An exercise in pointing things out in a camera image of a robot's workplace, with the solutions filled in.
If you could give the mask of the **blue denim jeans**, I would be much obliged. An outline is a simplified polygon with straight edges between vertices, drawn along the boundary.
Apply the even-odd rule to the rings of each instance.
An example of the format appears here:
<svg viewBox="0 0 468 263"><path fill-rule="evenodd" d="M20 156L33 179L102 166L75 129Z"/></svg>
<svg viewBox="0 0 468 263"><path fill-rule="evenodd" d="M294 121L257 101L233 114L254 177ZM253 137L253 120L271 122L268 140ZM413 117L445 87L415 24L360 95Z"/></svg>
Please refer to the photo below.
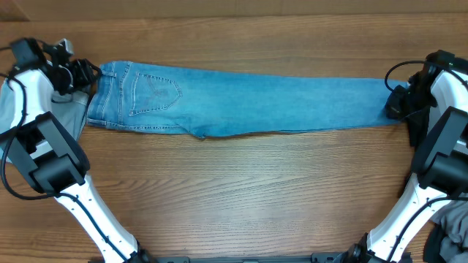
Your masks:
<svg viewBox="0 0 468 263"><path fill-rule="evenodd" d="M283 77L113 61L88 109L107 129L229 137L387 126L381 79Z"/></svg>

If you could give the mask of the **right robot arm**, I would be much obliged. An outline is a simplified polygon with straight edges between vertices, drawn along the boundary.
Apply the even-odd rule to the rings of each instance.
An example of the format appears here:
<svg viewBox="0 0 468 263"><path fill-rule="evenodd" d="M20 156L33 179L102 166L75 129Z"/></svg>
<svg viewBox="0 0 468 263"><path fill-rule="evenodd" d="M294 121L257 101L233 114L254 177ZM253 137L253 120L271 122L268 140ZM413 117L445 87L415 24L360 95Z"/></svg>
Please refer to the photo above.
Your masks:
<svg viewBox="0 0 468 263"><path fill-rule="evenodd" d="M387 217L348 251L312 262L410 262L405 249L437 211L467 192L467 60L430 53L407 86L392 88L390 119L404 119L415 148L405 189Z"/></svg>

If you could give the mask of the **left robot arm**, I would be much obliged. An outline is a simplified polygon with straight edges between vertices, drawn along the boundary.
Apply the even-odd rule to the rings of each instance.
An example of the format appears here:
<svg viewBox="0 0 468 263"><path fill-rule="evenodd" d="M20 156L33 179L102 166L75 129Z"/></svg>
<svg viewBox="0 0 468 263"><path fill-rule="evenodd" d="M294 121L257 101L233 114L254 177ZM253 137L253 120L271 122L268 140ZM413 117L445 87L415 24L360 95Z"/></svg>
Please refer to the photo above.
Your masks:
<svg viewBox="0 0 468 263"><path fill-rule="evenodd" d="M86 59L72 60L67 39L49 45L21 38L8 48L16 62L4 78L15 94L15 109L10 129L1 134L1 165L11 161L36 195L14 191L3 172L5 189L22 200L54 198L87 232L104 262L153 262L104 203L88 174L85 152L53 114L54 93L72 94L95 84L101 69Z"/></svg>

